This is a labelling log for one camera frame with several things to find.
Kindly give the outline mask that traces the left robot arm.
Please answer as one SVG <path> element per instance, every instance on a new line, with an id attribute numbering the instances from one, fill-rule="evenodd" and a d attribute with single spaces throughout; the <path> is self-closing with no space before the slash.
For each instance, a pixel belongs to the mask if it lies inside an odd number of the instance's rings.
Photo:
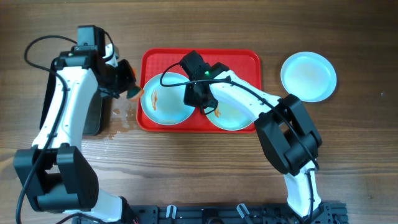
<path id="1" fill-rule="evenodd" d="M 14 156 L 22 184 L 20 199 L 37 212 L 64 213 L 97 223 L 137 223 L 123 197 L 99 187 L 98 177 L 81 153 L 81 140 L 92 98 L 138 100 L 143 89 L 134 70 L 120 60 L 110 35 L 94 25 L 80 26 L 73 47 L 54 60 L 56 78 L 49 110 L 30 149 Z"/>

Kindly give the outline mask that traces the green orange sponge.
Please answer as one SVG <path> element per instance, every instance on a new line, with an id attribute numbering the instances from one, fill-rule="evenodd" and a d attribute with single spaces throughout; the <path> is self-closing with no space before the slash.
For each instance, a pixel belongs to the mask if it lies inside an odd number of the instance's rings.
<path id="1" fill-rule="evenodd" d="M 126 98 L 130 101 L 138 101 L 144 94 L 144 90 L 136 83 L 136 71 L 134 68 L 130 68 L 132 82 L 129 84 L 127 89 Z"/>

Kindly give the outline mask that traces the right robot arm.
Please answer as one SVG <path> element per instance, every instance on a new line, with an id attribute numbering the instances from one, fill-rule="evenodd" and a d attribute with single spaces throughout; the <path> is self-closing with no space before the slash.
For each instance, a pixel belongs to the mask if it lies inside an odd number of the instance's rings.
<path id="1" fill-rule="evenodd" d="M 195 50 L 178 65 L 189 78 L 185 104 L 215 108 L 224 101 L 254 123 L 265 157 L 284 175 L 288 206 L 311 223 L 321 203 L 314 174 L 322 139 L 301 100 L 293 94 L 281 98 L 265 93 L 226 65 L 206 63 Z"/>

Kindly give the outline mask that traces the white plate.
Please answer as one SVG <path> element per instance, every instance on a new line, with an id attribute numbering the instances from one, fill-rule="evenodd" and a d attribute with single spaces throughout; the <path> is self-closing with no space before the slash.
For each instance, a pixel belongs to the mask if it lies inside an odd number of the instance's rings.
<path id="1" fill-rule="evenodd" d="M 176 125 L 188 119 L 195 108 L 183 102 L 185 85 L 164 87 L 160 84 L 161 73 L 144 85 L 141 107 L 144 114 L 161 125 Z"/>
<path id="2" fill-rule="evenodd" d="M 216 127 L 227 131 L 239 131 L 252 124 L 240 110 L 223 101 L 219 101 L 217 109 L 206 117 Z"/>
<path id="3" fill-rule="evenodd" d="M 291 55 L 282 64 L 280 79 L 288 93 L 309 103 L 329 98 L 337 87 L 333 65 L 324 56 L 314 52 Z"/>

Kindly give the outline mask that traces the white plate top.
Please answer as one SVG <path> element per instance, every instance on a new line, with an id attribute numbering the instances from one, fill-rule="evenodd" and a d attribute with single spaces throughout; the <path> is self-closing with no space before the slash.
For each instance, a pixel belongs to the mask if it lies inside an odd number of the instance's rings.
<path id="1" fill-rule="evenodd" d="M 280 79 L 288 93 L 309 103 L 329 98 L 337 87 L 333 65 L 324 56 L 314 52 L 291 55 L 282 64 Z"/>

